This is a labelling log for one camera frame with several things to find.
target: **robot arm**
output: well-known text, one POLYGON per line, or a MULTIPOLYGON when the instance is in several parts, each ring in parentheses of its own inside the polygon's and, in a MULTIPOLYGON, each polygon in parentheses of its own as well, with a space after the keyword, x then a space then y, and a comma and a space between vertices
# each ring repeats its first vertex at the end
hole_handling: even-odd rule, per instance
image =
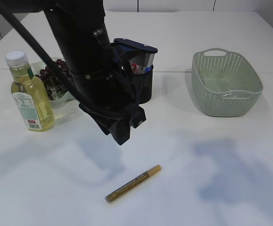
POLYGON ((80 108, 119 145, 129 139, 131 126, 146 120, 127 55, 110 44, 102 0, 0 0, 0 13, 80 102, 80 108), (12 15, 42 10, 77 90, 12 15))

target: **white bottle cap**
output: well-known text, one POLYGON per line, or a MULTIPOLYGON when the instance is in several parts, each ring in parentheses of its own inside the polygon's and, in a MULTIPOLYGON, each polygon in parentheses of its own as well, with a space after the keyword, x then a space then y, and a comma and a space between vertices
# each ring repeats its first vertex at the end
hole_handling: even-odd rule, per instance
POLYGON ((28 63, 27 56, 22 50, 14 50, 7 53, 5 60, 10 67, 22 67, 28 63))

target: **bottle label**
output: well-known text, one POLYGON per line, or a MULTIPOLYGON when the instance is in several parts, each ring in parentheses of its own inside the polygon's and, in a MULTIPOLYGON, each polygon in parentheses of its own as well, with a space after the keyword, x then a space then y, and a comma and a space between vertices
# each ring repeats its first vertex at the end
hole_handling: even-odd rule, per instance
POLYGON ((41 130, 42 125, 31 95, 26 93, 13 93, 14 101, 29 129, 41 130))

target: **basket handle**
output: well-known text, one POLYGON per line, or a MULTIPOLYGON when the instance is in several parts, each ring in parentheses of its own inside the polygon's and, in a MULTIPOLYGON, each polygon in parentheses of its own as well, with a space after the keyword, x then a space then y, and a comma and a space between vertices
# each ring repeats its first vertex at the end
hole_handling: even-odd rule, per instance
POLYGON ((222 99, 230 99, 230 100, 240 100, 240 99, 250 99, 253 97, 252 92, 243 91, 243 90, 237 90, 237 91, 230 91, 226 92, 224 94, 221 94, 222 99))
POLYGON ((219 52, 224 52, 225 55, 224 56, 221 56, 221 57, 225 57, 229 51, 223 49, 223 48, 210 48, 210 49, 207 49, 205 51, 202 51, 203 54, 207 53, 207 52, 212 52, 212 51, 219 51, 219 52))

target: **yellow oil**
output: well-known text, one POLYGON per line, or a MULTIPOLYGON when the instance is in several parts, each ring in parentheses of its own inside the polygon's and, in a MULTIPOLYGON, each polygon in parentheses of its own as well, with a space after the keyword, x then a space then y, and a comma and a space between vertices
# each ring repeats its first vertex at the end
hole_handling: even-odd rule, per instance
POLYGON ((49 99, 43 82, 32 74, 29 64, 20 68, 10 67, 10 72, 14 78, 11 85, 11 94, 20 92, 29 94, 33 98, 42 129, 31 129, 30 131, 47 131, 55 122, 49 99))

